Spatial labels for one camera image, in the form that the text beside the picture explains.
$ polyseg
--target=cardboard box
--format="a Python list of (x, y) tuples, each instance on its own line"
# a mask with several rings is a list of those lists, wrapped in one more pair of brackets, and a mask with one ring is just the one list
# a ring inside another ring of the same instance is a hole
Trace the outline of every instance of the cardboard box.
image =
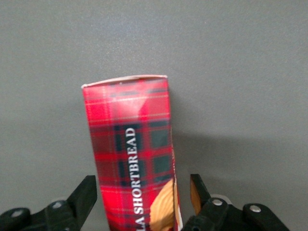
[(82, 86), (112, 231), (181, 229), (166, 76)]

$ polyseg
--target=gray wall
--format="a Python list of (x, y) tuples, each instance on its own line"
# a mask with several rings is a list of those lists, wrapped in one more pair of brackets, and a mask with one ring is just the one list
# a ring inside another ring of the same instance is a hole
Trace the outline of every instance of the gray wall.
[[(0, 213), (96, 173), (82, 84), (166, 74), (184, 221), (199, 173), (306, 230), (307, 37), (305, 0), (0, 2)], [(107, 230), (101, 198), (83, 230)]]

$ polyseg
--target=box top edge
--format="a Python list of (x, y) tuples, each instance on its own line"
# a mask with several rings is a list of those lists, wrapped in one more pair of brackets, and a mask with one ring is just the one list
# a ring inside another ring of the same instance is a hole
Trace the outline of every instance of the box top edge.
[(107, 80), (102, 80), (90, 84), (84, 84), (81, 86), (81, 88), (91, 87), (91, 86), (97, 86), (101, 84), (106, 83), (114, 83), (114, 82), (122, 82), (122, 81), (129, 81), (129, 80), (136, 80), (141, 78), (167, 78), (166, 75), (135, 75), (135, 76), (125, 76), (125, 77), (118, 77), (118, 78), (111, 78)]

